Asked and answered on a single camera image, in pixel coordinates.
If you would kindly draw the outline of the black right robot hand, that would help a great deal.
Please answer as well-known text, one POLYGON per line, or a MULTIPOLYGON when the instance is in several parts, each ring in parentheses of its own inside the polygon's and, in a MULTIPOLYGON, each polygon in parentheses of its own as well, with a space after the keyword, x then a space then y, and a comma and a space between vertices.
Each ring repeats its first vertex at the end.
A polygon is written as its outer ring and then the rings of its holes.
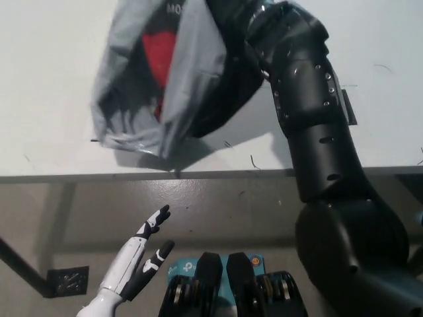
POLYGON ((206 3, 226 40, 244 40, 253 16, 263 5, 257 0, 209 0, 206 3))

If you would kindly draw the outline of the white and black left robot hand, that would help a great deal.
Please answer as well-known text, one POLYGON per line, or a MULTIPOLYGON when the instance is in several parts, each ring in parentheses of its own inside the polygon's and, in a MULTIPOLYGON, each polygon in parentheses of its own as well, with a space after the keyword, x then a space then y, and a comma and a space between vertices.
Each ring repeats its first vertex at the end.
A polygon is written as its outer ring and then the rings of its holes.
POLYGON ((127 240, 104 276, 100 290, 109 290, 123 300, 133 300, 143 290, 174 248, 174 241, 169 240, 141 262, 150 236, 159 231, 159 226, 170 215, 168 205, 158 209, 127 240))

